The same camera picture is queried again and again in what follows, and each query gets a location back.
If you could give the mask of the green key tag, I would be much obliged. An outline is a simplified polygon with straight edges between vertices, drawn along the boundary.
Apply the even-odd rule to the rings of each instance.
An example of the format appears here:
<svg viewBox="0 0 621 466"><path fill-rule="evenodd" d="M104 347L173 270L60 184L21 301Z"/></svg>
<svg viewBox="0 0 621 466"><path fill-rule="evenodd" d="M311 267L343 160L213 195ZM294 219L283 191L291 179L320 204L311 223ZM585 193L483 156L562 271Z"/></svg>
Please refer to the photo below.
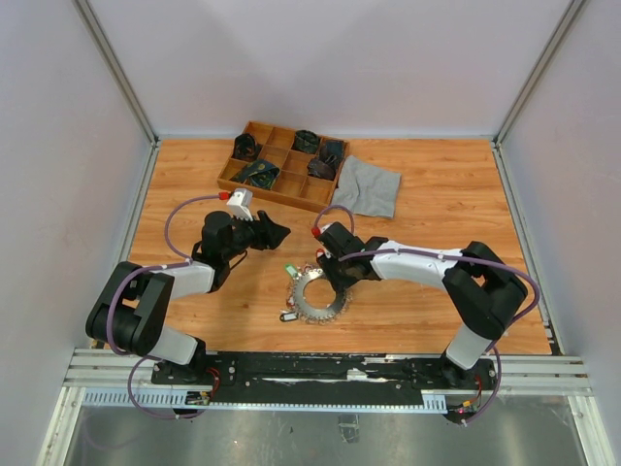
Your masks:
<svg viewBox="0 0 621 466"><path fill-rule="evenodd" d="M298 269L294 265L286 264L284 269L292 279L295 279L298 276Z"/></svg>

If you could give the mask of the black key tag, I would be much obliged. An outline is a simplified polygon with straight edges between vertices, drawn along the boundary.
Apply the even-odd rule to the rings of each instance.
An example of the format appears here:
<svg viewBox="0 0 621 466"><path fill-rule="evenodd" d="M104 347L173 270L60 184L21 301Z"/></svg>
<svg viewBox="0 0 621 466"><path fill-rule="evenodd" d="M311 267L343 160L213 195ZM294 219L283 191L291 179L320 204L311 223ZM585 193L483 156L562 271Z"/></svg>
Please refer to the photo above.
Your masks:
<svg viewBox="0 0 621 466"><path fill-rule="evenodd" d="M290 322L290 321L295 321L298 319L299 317L296 313L283 313L279 316L279 320L281 322Z"/></svg>

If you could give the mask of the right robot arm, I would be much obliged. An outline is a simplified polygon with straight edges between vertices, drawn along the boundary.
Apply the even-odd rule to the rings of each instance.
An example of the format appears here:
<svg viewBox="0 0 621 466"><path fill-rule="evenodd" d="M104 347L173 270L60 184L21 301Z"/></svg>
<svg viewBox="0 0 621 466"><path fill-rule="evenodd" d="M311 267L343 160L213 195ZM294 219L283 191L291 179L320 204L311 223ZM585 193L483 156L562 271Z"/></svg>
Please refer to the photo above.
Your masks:
<svg viewBox="0 0 621 466"><path fill-rule="evenodd" d="M489 247L471 242L464 249L414 248L384 237L364 242L339 222L312 230L324 252L320 268L337 292L361 281L408 281L447 294L462 324L440 358L441 380L460 388L474 366L517 318L528 296L525 278Z"/></svg>

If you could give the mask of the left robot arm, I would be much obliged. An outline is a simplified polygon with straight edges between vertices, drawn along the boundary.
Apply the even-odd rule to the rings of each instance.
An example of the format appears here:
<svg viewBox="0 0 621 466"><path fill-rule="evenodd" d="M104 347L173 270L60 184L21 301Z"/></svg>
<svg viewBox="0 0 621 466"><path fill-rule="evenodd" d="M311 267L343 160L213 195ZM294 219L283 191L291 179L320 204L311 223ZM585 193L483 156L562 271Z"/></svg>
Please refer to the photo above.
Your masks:
<svg viewBox="0 0 621 466"><path fill-rule="evenodd" d="M185 383L198 383L208 373L206 344L165 325L170 302L218 291L235 257L249 249L274 250L290 233L264 211L248 219L211 212L188 260L118 263L86 319L85 333L117 353L159 359Z"/></svg>

